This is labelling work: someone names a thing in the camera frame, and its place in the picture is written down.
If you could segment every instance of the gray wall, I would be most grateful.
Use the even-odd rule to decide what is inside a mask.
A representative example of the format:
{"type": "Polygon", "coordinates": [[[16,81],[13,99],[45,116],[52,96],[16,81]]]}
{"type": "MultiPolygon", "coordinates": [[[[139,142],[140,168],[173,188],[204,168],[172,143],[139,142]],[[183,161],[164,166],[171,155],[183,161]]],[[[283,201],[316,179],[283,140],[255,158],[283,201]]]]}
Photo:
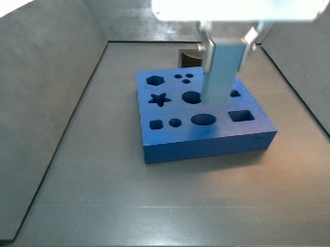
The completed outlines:
{"type": "Polygon", "coordinates": [[[0,239],[9,240],[107,39],[81,0],[29,3],[0,19],[0,34],[0,239]]]}
{"type": "MultiPolygon", "coordinates": [[[[109,41],[200,41],[196,22],[159,21],[151,0],[85,1],[109,41]]],[[[248,27],[248,23],[216,23],[212,34],[241,37],[248,27]]]]}
{"type": "Polygon", "coordinates": [[[314,23],[276,24],[263,48],[330,135],[330,6],[314,23]]]}

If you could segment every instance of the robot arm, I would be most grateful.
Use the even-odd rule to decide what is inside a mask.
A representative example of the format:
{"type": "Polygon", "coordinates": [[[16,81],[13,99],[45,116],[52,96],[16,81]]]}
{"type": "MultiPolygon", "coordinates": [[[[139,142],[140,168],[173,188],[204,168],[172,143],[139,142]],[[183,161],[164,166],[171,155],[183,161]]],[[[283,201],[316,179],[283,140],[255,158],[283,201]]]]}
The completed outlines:
{"type": "Polygon", "coordinates": [[[152,0],[163,21],[199,21],[201,34],[203,104],[225,104],[237,71],[267,21],[312,21],[330,0],[152,0]],[[209,37],[211,21],[256,21],[241,39],[209,37]]]}

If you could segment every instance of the star-shaped hole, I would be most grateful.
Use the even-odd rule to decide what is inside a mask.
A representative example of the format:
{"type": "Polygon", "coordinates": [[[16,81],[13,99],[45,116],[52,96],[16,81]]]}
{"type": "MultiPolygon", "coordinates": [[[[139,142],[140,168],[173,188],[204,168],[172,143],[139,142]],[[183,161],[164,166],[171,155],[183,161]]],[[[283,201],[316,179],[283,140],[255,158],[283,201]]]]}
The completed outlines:
{"type": "Polygon", "coordinates": [[[165,97],[165,93],[161,93],[160,95],[151,94],[151,98],[148,103],[157,104],[159,107],[163,107],[165,102],[171,102],[171,99],[165,97]]]}

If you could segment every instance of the small round hole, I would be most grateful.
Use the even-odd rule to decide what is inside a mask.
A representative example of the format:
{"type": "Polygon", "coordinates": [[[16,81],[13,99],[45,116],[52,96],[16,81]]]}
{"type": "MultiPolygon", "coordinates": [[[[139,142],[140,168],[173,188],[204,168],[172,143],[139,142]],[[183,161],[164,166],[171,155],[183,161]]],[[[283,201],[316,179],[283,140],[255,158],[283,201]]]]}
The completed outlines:
{"type": "Polygon", "coordinates": [[[171,120],[168,121],[168,123],[169,123],[169,125],[171,125],[172,127],[179,127],[179,126],[181,125],[181,122],[180,122],[179,119],[171,119],[171,120]]]}
{"type": "Polygon", "coordinates": [[[207,126],[216,122],[216,118],[209,114],[197,114],[191,118],[195,125],[207,126]]]}
{"type": "Polygon", "coordinates": [[[201,94],[193,91],[185,92],[181,99],[188,104],[199,104],[201,102],[201,94]]]}

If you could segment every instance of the blue foam block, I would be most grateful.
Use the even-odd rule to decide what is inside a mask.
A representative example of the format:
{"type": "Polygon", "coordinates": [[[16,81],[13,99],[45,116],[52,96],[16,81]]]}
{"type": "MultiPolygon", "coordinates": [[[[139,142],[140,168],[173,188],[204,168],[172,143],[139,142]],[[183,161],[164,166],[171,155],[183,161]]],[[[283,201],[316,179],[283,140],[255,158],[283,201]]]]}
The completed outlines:
{"type": "Polygon", "coordinates": [[[236,79],[228,105],[200,103],[201,68],[136,73],[145,163],[264,150],[276,128],[236,79]]]}

